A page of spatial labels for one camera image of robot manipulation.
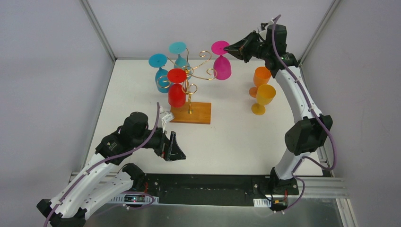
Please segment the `magenta wine glass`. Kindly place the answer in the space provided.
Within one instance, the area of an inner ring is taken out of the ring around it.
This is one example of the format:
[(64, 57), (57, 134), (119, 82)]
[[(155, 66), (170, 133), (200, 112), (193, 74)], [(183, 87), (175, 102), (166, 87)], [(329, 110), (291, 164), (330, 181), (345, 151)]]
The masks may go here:
[(231, 74), (231, 64), (227, 57), (224, 55), (227, 54), (225, 50), (226, 47), (229, 46), (229, 43), (224, 40), (216, 41), (212, 44), (211, 50), (215, 55), (218, 55), (213, 64), (213, 69), (215, 70), (214, 76), (218, 80), (226, 80)]

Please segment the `orange wine glass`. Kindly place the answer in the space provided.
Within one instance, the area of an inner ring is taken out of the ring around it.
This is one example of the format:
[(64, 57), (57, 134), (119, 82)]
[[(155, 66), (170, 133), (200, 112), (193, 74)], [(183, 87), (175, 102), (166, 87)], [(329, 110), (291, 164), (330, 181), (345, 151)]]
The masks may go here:
[(253, 98), (256, 98), (257, 90), (259, 86), (265, 85), (269, 82), (272, 74), (266, 67), (258, 67), (254, 71), (253, 75), (253, 84), (254, 87), (249, 89), (249, 95)]

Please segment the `yellow wine glass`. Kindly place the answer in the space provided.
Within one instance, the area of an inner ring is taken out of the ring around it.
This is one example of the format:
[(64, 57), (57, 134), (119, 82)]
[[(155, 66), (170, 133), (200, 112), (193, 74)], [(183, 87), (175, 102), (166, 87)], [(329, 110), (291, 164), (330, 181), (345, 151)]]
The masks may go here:
[(263, 115), (266, 112), (266, 105), (270, 104), (276, 96), (276, 89), (268, 84), (260, 85), (257, 88), (256, 103), (252, 105), (251, 111), (255, 115)]

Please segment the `blue wine glass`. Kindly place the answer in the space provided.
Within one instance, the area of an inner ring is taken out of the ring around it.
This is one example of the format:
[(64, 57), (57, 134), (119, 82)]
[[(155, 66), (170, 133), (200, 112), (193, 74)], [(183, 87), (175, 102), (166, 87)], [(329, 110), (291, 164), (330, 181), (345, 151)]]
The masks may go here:
[(149, 58), (148, 63), (151, 67), (158, 68), (155, 74), (155, 84), (158, 91), (168, 93), (171, 83), (167, 78), (168, 71), (163, 68), (167, 63), (167, 57), (162, 53), (156, 53)]

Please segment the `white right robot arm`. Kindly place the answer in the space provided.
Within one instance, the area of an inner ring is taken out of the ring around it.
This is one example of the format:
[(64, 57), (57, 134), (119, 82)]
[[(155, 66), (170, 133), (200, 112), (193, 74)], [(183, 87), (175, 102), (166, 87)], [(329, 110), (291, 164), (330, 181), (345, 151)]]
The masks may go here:
[(245, 63), (252, 57), (263, 60), (283, 90), (293, 114), (295, 124), (284, 137), (286, 151), (272, 168), (269, 179), (260, 182), (259, 189), (264, 194), (284, 194), (297, 188), (294, 173), (305, 159), (319, 164), (310, 155), (330, 137), (333, 124), (331, 116), (323, 115), (306, 90), (298, 61), (294, 54), (287, 52), (286, 40), (286, 26), (264, 24), (262, 31), (253, 31), (224, 48)]

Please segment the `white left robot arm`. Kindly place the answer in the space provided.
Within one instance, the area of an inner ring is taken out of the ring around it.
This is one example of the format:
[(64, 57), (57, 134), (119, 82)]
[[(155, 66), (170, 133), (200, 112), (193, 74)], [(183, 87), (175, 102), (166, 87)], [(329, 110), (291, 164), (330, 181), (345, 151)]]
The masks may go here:
[(117, 195), (127, 192), (133, 201), (148, 207), (155, 198), (147, 193), (145, 173), (135, 164), (123, 164), (133, 152), (145, 148), (165, 161), (186, 159), (179, 148), (176, 133), (166, 135), (166, 124), (174, 119), (170, 111), (158, 111), (154, 127), (148, 116), (132, 112), (116, 131), (105, 136), (94, 155), (78, 175), (52, 199), (40, 200), (38, 210), (46, 218), (44, 225), (82, 227), (99, 208)]

